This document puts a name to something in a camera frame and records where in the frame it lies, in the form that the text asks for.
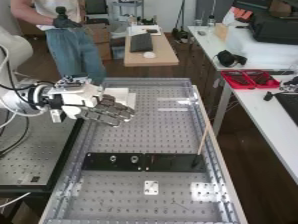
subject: screw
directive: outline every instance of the screw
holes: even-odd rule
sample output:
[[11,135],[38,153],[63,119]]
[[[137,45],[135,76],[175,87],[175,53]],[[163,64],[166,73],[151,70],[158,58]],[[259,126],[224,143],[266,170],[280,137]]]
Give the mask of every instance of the screw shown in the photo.
[[110,156],[110,158],[109,158],[109,160],[110,160],[110,162],[111,162],[111,163],[114,163],[114,162],[115,162],[115,159],[117,159],[117,157],[115,157],[115,156]]
[[138,157],[137,156],[131,156],[130,161],[133,164],[135,164],[138,162]]

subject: red tray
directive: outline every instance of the red tray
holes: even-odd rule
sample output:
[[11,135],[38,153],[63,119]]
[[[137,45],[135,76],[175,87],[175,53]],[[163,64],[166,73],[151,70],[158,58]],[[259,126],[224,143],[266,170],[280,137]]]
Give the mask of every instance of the red tray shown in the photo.
[[220,75],[234,89],[254,89],[255,83],[243,72],[238,70],[222,71]]
[[279,82],[271,75],[260,70],[243,71],[244,75],[251,79],[254,85],[259,89],[279,88]]

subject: jeans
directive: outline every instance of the jeans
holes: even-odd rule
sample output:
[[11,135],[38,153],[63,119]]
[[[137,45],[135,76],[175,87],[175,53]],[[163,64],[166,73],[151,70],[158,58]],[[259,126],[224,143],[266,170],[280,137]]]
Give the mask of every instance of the jeans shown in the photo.
[[45,33],[61,77],[83,74],[95,84],[99,84],[106,71],[98,49],[83,29],[51,29]]

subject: wooden stick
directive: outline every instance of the wooden stick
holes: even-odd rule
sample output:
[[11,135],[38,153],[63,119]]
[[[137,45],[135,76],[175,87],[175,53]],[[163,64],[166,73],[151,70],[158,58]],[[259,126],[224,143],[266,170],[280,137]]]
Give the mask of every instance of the wooden stick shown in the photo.
[[198,147],[198,153],[196,155],[200,155],[202,153],[202,146],[203,146],[203,143],[204,143],[204,139],[206,139],[206,136],[207,136],[207,131],[208,131],[208,121],[206,121],[206,128],[204,128],[204,131],[203,131],[203,134],[202,134],[202,140],[200,140],[200,143],[199,143],[199,147]]

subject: person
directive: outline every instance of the person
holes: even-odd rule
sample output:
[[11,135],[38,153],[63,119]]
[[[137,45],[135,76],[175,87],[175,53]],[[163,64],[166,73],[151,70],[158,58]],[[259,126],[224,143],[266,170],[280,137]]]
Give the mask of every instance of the person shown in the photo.
[[[59,75],[86,74],[95,84],[106,76],[98,49],[86,34],[81,22],[83,0],[10,0],[10,11],[15,18],[45,31],[46,42]],[[58,15],[57,7],[65,7]]]

